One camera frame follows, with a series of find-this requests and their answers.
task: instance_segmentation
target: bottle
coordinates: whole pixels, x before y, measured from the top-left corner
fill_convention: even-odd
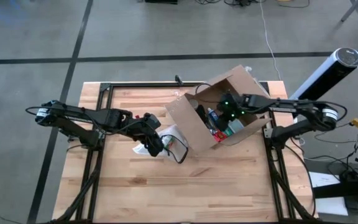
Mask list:
[[[211,108],[208,108],[208,115],[213,121],[217,121],[219,119],[219,116],[215,113],[215,110],[212,110]]]

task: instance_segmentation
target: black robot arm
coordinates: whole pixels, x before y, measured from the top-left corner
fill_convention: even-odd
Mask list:
[[[140,141],[151,156],[157,156],[163,150],[163,144],[156,129],[161,126],[153,114],[144,114],[143,118],[133,118],[132,112],[120,109],[90,110],[69,106],[57,100],[42,104],[35,121],[42,126],[58,127],[64,135],[79,138],[80,142],[91,148],[101,147],[101,136],[121,134]],[[86,130],[74,121],[91,123],[96,130]]]
[[[266,131],[266,137],[270,138],[271,146],[283,149],[286,141],[294,136],[309,131],[330,131],[335,129],[338,120],[337,111],[318,101],[310,100],[281,100],[270,99],[260,95],[236,96],[226,93],[217,105],[222,113],[219,116],[220,129],[227,128],[227,122],[240,117],[243,114],[262,114],[268,111],[301,114],[306,119],[293,125],[277,126]]]

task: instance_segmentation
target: cardboard box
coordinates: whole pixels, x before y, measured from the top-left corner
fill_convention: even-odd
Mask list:
[[[189,100],[195,99],[205,109],[212,108],[216,110],[217,102],[220,100],[222,93],[227,90],[230,90],[233,94],[258,94],[269,97],[241,65],[225,74],[212,78],[206,83],[212,85],[212,87],[201,85],[197,89],[197,94],[196,87],[194,87],[165,106],[179,130],[186,137],[190,147],[195,151],[209,149],[219,143],[215,141],[197,112],[190,105]],[[270,121],[270,119],[259,119],[256,114],[245,114],[239,119],[245,128],[222,141],[223,144],[236,144],[260,130],[263,125]]]

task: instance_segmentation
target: wooden table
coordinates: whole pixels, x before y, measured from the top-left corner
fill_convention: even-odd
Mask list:
[[[267,84],[272,98],[287,98],[283,82]],[[79,106],[95,109],[99,85],[84,83]],[[188,89],[114,88],[112,108],[141,116],[153,113],[162,124],[159,129],[164,129],[174,124],[164,105]],[[293,123],[291,114],[275,113],[275,117],[278,126]],[[276,222],[263,140],[259,131],[234,146],[204,154],[190,151],[183,164],[176,164],[135,154],[132,148],[138,142],[120,135],[108,136],[93,221]],[[287,144],[301,156],[290,141]],[[53,218],[59,217],[79,192],[86,153],[81,148],[67,153]],[[291,190],[311,212],[311,187],[305,168],[289,150],[283,154]],[[287,214],[282,192],[281,199]]]

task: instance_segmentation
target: gray floor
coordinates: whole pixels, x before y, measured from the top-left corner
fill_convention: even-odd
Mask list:
[[[295,0],[294,4],[303,4]],[[0,0],[0,59],[71,57],[86,0]],[[263,3],[269,42],[274,52],[326,52],[338,47],[358,50],[358,15],[340,24],[351,6],[348,0],[311,0],[310,7],[278,7]],[[94,0],[80,57],[175,54],[268,53],[260,7],[233,8],[223,2],[199,5],[180,0],[177,6],[146,4],[136,0]],[[324,57],[278,58],[277,65],[288,94],[325,60]],[[67,102],[77,104],[83,82],[162,81],[180,75],[184,80],[205,80],[242,64],[252,67],[259,80],[277,80],[271,58],[164,60],[78,63]],[[21,223],[29,208],[44,158],[49,128],[37,126],[24,112],[59,99],[68,63],[0,65],[0,215]],[[349,109],[347,119],[358,116],[358,70],[324,100]],[[338,129],[330,140],[355,139],[355,128]],[[330,144],[304,135],[306,157],[345,156],[352,144]],[[52,216],[67,143],[58,137],[42,199],[38,222]],[[357,222],[355,218],[322,215],[327,220]]]

